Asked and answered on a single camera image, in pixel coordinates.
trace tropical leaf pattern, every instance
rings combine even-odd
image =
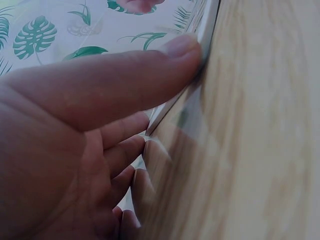
[[[132,38],[131,39],[131,43],[132,43],[136,39],[146,39],[145,42],[144,42],[144,45],[143,45],[143,50],[147,51],[149,45],[154,40],[164,38],[166,35],[167,35],[166,32],[143,32],[143,33],[140,33],[140,34],[138,34],[136,36],[124,36],[124,37],[121,37],[121,38],[118,39],[118,41],[120,39],[123,39],[123,38]]]
[[[75,52],[67,55],[63,60],[71,60],[79,57],[89,56],[89,55],[95,55],[95,54],[103,54],[107,53],[108,50],[99,47],[99,46],[85,46],[81,47]]]
[[[0,59],[0,76],[7,74],[11,70],[12,66],[13,66],[12,64],[9,64],[9,61],[5,61],[4,57],[1,57],[1,59]]]
[[[7,6],[0,9],[0,50],[5,46],[7,38],[9,37],[10,23],[7,16],[12,17],[12,15],[6,12],[13,9],[14,6]]]
[[[177,0],[175,11],[165,6],[166,0],[139,17],[143,14],[130,12],[117,1],[0,0],[0,76],[42,61],[51,64],[109,51],[147,51],[185,32],[189,10],[197,2]]]
[[[87,7],[86,2],[84,2],[84,4],[80,4],[80,5],[83,6],[82,12],[80,12],[80,11],[68,11],[68,13],[80,16],[82,18],[83,22],[85,24],[87,24],[88,26],[90,26],[91,25],[90,9],[89,9],[89,7]]]
[[[182,32],[190,19],[191,11],[187,11],[182,6],[179,6],[177,10],[175,10],[173,18],[174,18],[174,25],[178,28],[178,31]]]
[[[14,54],[20,59],[27,59],[34,53],[40,64],[38,53],[49,48],[55,40],[57,29],[45,16],[38,16],[28,22],[15,37],[13,43]]]
[[[137,16],[141,16],[141,15],[144,15],[143,13],[132,13],[132,12],[129,12],[128,10],[124,9],[122,6],[120,6],[116,0],[107,0],[107,5],[108,5],[108,8],[109,9],[112,9],[112,10],[115,10],[119,13],[125,13],[125,14],[133,14],[133,15],[137,15]],[[152,14],[154,13],[155,11],[157,10],[157,7],[156,6],[153,6],[151,8],[151,11],[146,13],[146,14]]]

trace wooden board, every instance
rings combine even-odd
[[[319,239],[319,123],[320,1],[222,0],[201,81],[146,144],[139,239]]]

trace fingernail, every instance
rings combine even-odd
[[[167,42],[159,51],[171,58],[179,58],[193,50],[197,44],[197,35],[188,33]]]

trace green monstera leaf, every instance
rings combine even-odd
[[[51,46],[57,32],[55,25],[49,22],[45,16],[38,16],[35,20],[24,25],[15,37],[13,43],[14,54],[20,60],[23,60],[35,53],[42,65],[38,53]]]
[[[63,60],[71,60],[79,57],[95,55],[95,54],[102,54],[107,53],[108,51],[99,46],[85,46],[81,47],[78,50],[74,51],[73,53],[67,55]]]
[[[134,14],[134,15],[138,15],[138,16],[141,16],[141,15],[144,15],[143,13],[132,13],[132,12],[129,12],[128,10],[124,9],[122,6],[120,6],[116,0],[107,0],[107,4],[108,4],[108,8],[109,9],[112,9],[112,10],[115,10],[119,13],[125,13],[125,14]],[[146,13],[146,14],[152,14],[154,13],[155,11],[157,10],[157,7],[156,6],[153,6],[151,8],[151,11]]]
[[[0,9],[0,50],[4,47],[5,42],[7,42],[7,38],[9,36],[9,20],[7,16],[11,16],[11,14],[5,13],[6,11],[13,10],[13,6],[7,6]]]

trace finger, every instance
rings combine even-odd
[[[122,220],[122,210],[120,207],[116,206],[112,210],[113,216],[115,218],[115,226],[114,226],[114,231],[113,231],[113,237],[112,239],[117,240],[119,239],[119,234],[120,234],[120,226],[121,226],[121,220]]]
[[[148,124],[148,116],[141,111],[103,126],[100,128],[103,148],[111,148],[133,135],[143,132],[147,129]]]
[[[149,3],[147,0],[117,0],[116,2],[131,13],[146,14],[154,6],[154,4]]]
[[[136,215],[130,211],[125,210],[122,214],[120,225],[120,240],[135,240],[138,237],[138,230],[140,223]]]
[[[119,220],[119,222],[121,223],[121,219],[122,219],[122,210],[119,206],[116,206],[113,210],[112,210],[114,216],[116,219]]]
[[[140,223],[143,224],[155,198],[155,191],[146,170],[140,168],[135,170],[131,195],[134,212]]]
[[[116,207],[116,205],[124,198],[132,183],[134,174],[134,167],[129,165],[118,176],[111,180],[109,206],[112,208]]]
[[[171,99],[192,80],[200,61],[200,45],[184,35],[160,51],[94,55],[17,70],[1,84],[85,132]]]
[[[148,172],[150,182],[155,191],[157,191],[162,174],[167,173],[172,167],[172,161],[167,151],[160,147],[160,143],[154,140],[145,142],[145,148],[142,155],[145,168]]]
[[[116,146],[104,151],[109,169],[110,178],[118,176],[126,167],[128,167],[143,152],[145,139],[142,136],[132,136]]]

